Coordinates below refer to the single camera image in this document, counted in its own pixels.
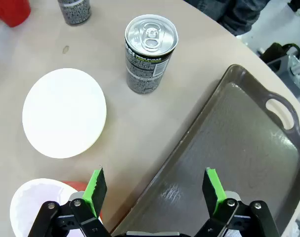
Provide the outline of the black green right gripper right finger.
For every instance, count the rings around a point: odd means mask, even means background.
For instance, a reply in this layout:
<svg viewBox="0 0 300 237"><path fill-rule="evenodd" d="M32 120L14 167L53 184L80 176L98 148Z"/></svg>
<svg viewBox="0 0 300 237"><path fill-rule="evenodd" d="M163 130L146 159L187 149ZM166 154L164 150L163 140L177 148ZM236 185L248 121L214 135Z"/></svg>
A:
<svg viewBox="0 0 300 237"><path fill-rule="evenodd" d="M280 235L266 202L255 200L246 205L227 197L215 169L205 169L202 191L210 218L195 236L224 237L229 230L242 237Z"/></svg>

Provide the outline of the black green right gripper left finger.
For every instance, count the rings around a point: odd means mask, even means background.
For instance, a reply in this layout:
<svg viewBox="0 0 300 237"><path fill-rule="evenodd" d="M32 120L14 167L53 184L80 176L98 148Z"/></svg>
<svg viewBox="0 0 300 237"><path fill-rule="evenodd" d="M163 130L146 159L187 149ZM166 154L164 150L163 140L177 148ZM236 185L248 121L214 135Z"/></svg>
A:
<svg viewBox="0 0 300 237"><path fill-rule="evenodd" d="M75 193L64 205L49 200L42 204L34 220L30 237L66 237L80 230L85 237L109 237L98 219L107 186L103 168L95 170L84 192Z"/></svg>

